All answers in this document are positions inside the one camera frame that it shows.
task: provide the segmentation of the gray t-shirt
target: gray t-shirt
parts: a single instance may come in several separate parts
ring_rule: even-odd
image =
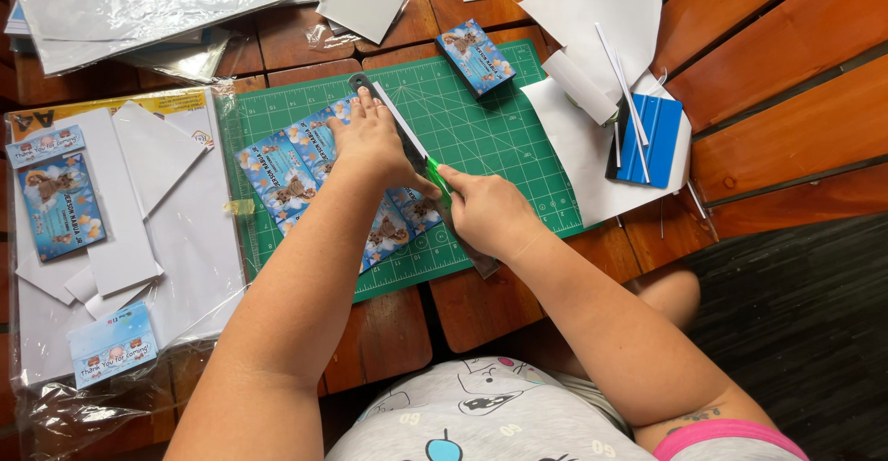
[[[546,373],[505,357],[485,357],[439,364],[392,386],[361,414],[327,459],[807,459],[786,437],[758,424],[731,422],[752,432],[738,436],[731,436],[731,427],[709,435],[696,431],[704,424],[729,426],[723,421],[729,420],[678,430],[654,457]],[[756,433],[757,427],[766,432]],[[692,430],[696,434],[682,433]]]

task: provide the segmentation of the green cutting mat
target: green cutting mat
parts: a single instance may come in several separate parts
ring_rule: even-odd
[[[530,101],[520,87],[545,78],[530,40],[499,47],[515,69],[512,82],[475,100],[444,58],[428,58],[366,71],[379,81],[429,154],[474,175],[505,177],[518,187],[537,214],[561,237],[582,232],[561,163]],[[234,151],[351,93],[350,74],[306,81],[238,96],[239,119],[221,123],[235,199],[253,199],[256,211],[241,217],[240,237],[250,278],[283,240],[239,165]],[[444,224],[438,224],[358,278],[354,301],[379,296],[450,274],[472,263]]]

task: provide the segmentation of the tattoo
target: tattoo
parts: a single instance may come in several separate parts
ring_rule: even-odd
[[[721,411],[718,410],[718,408],[698,410],[697,412],[692,412],[691,414],[685,414],[684,416],[679,417],[679,418],[670,419],[669,421],[663,421],[660,424],[669,424],[669,423],[674,423],[674,422],[680,421],[680,420],[681,421],[704,421],[705,419],[712,419],[713,416],[721,416]]]

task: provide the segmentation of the hand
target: hand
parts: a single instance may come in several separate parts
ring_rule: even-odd
[[[383,188],[410,187],[433,199],[440,197],[438,185],[413,171],[394,128],[392,111],[371,98],[367,87],[358,89],[358,97],[351,100],[350,124],[331,117],[327,126],[336,137],[337,169],[340,164],[353,166]]]
[[[457,191],[453,198],[456,231],[476,250],[508,264],[534,239],[549,233],[515,184],[498,175],[476,177],[438,165],[438,173]]]

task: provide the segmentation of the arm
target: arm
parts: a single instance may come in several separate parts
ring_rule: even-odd
[[[359,95],[350,125],[327,121],[336,169],[228,321],[168,459],[323,458],[317,384],[348,321],[383,192],[440,195],[407,162],[392,113],[367,89]]]
[[[774,427],[678,328],[550,232],[513,184],[443,166],[438,172],[462,193],[453,195],[460,235],[534,292],[592,381],[635,428],[639,445],[653,451],[693,422],[682,416],[714,408],[720,418]]]

